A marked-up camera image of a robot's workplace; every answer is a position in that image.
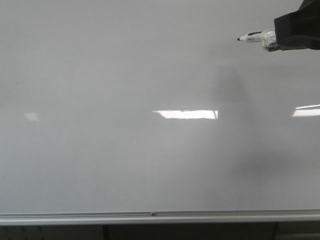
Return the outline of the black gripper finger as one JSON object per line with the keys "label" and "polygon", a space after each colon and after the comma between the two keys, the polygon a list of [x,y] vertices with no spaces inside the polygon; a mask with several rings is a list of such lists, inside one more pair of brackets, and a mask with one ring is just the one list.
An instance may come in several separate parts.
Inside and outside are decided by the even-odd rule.
{"label": "black gripper finger", "polygon": [[304,0],[298,10],[273,20],[279,50],[320,49],[320,1]]}

